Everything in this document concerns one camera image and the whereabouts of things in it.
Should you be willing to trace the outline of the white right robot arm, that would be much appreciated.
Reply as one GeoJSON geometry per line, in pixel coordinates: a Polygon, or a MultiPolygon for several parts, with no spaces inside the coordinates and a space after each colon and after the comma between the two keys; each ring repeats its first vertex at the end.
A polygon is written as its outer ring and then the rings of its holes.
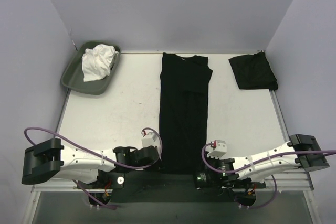
{"type": "Polygon", "coordinates": [[[194,174],[197,189],[251,190],[263,185],[265,179],[282,172],[303,169],[314,172],[329,167],[327,156],[335,151],[323,151],[311,135],[292,135],[289,141],[268,151],[242,157],[225,158],[225,141],[214,140],[201,151],[204,168],[194,174]]]}

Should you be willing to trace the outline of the black t shirt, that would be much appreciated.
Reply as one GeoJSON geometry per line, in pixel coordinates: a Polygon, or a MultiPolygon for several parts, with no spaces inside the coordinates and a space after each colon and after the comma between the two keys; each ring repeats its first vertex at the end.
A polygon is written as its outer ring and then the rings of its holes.
{"type": "Polygon", "coordinates": [[[278,90],[277,79],[265,52],[236,56],[230,58],[229,63],[241,90],[278,90]]]}
{"type": "Polygon", "coordinates": [[[207,140],[208,93],[212,69],[203,56],[163,53],[160,74],[160,171],[192,174],[207,140]]]}

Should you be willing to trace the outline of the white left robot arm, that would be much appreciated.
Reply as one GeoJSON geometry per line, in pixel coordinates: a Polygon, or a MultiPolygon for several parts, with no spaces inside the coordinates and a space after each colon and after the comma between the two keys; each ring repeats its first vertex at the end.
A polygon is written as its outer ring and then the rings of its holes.
{"type": "Polygon", "coordinates": [[[22,184],[42,184],[50,179],[78,180],[96,188],[106,185],[110,173],[147,169],[161,157],[159,140],[143,140],[142,148],[118,146],[85,151],[63,145],[58,138],[29,147],[24,152],[22,184]]]}

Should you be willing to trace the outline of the grey plastic tray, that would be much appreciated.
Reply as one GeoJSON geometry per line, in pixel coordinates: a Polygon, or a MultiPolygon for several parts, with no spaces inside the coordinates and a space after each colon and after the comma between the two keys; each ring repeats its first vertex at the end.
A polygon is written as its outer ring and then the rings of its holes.
{"type": "Polygon", "coordinates": [[[117,45],[112,44],[111,42],[106,41],[88,41],[84,43],[78,51],[72,57],[70,63],[65,68],[65,71],[61,77],[61,84],[66,88],[74,90],[79,93],[89,94],[89,95],[101,95],[108,88],[113,74],[115,73],[119,60],[120,60],[121,48],[117,45]],[[108,46],[114,46],[118,55],[115,57],[115,60],[112,62],[111,73],[109,76],[104,77],[102,80],[84,82],[84,74],[82,70],[82,56],[85,53],[86,49],[93,49],[99,44],[104,44],[108,46]]]}

